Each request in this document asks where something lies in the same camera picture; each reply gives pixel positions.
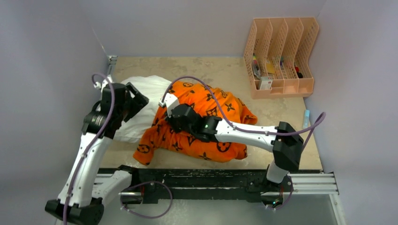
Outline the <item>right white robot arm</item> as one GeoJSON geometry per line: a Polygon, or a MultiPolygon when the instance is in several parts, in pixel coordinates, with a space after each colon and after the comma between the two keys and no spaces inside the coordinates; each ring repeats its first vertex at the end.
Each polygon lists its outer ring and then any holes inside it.
{"type": "Polygon", "coordinates": [[[271,152],[274,159],[263,179],[270,191],[281,186],[287,173],[299,169],[304,140],[298,134],[288,135],[294,131],[289,123],[270,127],[228,123],[221,117],[201,116],[187,104],[168,107],[166,121],[176,133],[187,132],[203,143],[240,143],[271,152]]]}

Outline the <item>orange patterned pillowcase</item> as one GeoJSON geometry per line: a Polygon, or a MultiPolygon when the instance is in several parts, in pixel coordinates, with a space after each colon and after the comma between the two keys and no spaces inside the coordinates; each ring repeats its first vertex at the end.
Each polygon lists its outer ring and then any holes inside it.
{"type": "Polygon", "coordinates": [[[177,116],[169,118],[166,108],[159,107],[152,126],[140,139],[134,159],[149,165],[159,148],[221,163],[247,157],[245,144],[215,138],[216,126],[224,117],[242,124],[257,123],[258,118],[239,98],[220,88],[181,81],[172,84],[168,92],[181,104],[176,108],[177,116]]]}

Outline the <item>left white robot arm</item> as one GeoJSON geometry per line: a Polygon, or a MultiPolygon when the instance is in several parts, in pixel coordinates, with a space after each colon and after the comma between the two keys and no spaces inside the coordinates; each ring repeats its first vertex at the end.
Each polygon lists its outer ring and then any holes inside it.
{"type": "Polygon", "coordinates": [[[118,191],[136,191],[139,177],[116,171],[109,180],[95,186],[106,150],[122,122],[142,110],[149,99],[132,84],[104,83],[101,98],[84,117],[78,155],[68,180],[58,197],[47,201],[45,212],[76,225],[97,225],[105,205],[118,191]]]}

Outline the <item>white pillow insert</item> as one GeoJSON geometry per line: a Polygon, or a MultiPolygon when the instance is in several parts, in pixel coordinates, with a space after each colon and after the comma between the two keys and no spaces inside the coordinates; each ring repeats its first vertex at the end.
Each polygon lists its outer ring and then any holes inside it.
{"type": "Polygon", "coordinates": [[[137,143],[152,122],[158,110],[158,102],[163,96],[171,81],[157,75],[148,77],[132,76],[123,81],[122,84],[131,83],[138,91],[149,99],[148,104],[127,122],[123,122],[116,131],[114,140],[127,143],[137,143]]]}

